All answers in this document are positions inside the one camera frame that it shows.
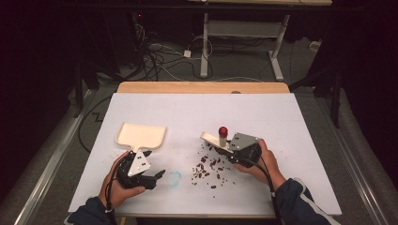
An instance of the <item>wooden table edge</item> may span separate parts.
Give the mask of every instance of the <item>wooden table edge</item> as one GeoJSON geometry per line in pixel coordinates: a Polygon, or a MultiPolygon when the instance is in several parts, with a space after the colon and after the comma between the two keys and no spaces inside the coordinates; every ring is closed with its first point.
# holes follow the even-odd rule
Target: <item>wooden table edge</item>
{"type": "Polygon", "coordinates": [[[151,94],[285,94],[284,82],[122,82],[117,93],[151,94]]]}

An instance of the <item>white desk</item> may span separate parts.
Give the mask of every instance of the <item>white desk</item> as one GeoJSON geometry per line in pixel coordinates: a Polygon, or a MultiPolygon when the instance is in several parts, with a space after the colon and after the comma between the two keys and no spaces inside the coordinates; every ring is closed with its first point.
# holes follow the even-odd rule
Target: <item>white desk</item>
{"type": "Polygon", "coordinates": [[[217,135],[221,126],[231,134],[265,138],[286,177],[300,177],[327,214],[342,213],[293,94],[129,93],[114,94],[69,212],[99,193],[103,177],[125,151],[115,142],[124,122],[167,127],[162,147],[148,158],[151,168],[145,174],[163,169],[166,173],[155,189],[118,207],[120,216],[273,218],[268,188],[236,171],[199,138],[202,131],[217,135]],[[194,178],[192,170],[207,155],[221,158],[217,165],[224,170],[218,173],[224,180],[209,169],[209,162],[205,169],[211,175],[194,178]]]}
{"type": "MultiPolygon", "coordinates": [[[[305,7],[330,6],[331,0],[206,0],[206,4],[263,4],[263,5],[303,5],[305,7]]],[[[283,74],[278,63],[278,53],[281,48],[284,32],[286,31],[290,15],[284,15],[281,22],[237,22],[237,21],[212,21],[205,13],[203,31],[203,53],[200,76],[207,77],[207,61],[209,57],[207,49],[208,36],[230,37],[254,37],[277,38],[275,48],[268,52],[269,61],[274,71],[275,79],[283,81],[283,74]]]]}

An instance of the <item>red ball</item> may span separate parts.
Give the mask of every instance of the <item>red ball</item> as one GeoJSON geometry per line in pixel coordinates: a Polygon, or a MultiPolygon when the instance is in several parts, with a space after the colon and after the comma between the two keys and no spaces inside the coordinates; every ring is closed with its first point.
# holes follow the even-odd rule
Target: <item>red ball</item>
{"type": "Polygon", "coordinates": [[[221,138],[226,138],[228,136],[228,129],[226,127],[220,127],[219,135],[221,138]]]}

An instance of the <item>sleeve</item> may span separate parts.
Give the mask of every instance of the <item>sleeve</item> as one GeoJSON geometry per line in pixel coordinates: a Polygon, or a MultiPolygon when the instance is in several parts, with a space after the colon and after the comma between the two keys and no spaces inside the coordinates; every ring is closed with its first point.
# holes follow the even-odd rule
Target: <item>sleeve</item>
{"type": "Polygon", "coordinates": [[[76,212],[72,213],[65,221],[65,224],[73,225],[111,225],[112,222],[105,214],[99,197],[90,198],[85,205],[80,206],[76,212]]]}
{"type": "Polygon", "coordinates": [[[275,197],[287,225],[339,224],[314,203],[310,190],[297,178],[284,182],[277,189],[275,197]]]}

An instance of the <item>white tabletop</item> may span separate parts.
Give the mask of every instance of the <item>white tabletop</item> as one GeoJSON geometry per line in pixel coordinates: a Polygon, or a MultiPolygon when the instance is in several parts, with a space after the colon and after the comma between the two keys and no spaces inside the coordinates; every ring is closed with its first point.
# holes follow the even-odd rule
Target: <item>white tabletop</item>
{"type": "Polygon", "coordinates": [[[235,132],[264,138],[286,177],[303,180],[327,214],[342,214],[293,94],[114,94],[69,212],[99,193],[112,163],[126,150],[115,142],[123,123],[167,127],[145,174],[166,173],[153,190],[119,206],[119,215],[274,217],[268,187],[238,172],[199,138],[203,131],[217,136],[222,126],[229,129],[229,139],[235,132]],[[207,161],[210,175],[195,178],[203,156],[220,158],[215,168],[223,171],[210,170],[207,161]]]}

